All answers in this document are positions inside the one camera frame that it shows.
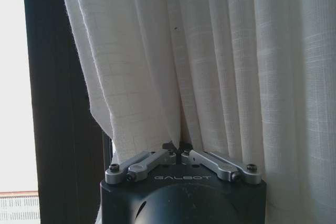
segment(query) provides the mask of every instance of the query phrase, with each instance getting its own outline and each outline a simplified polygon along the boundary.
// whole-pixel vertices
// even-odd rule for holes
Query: white curtain
[[[119,161],[180,136],[256,163],[268,223],[336,221],[336,0],[65,0]]]

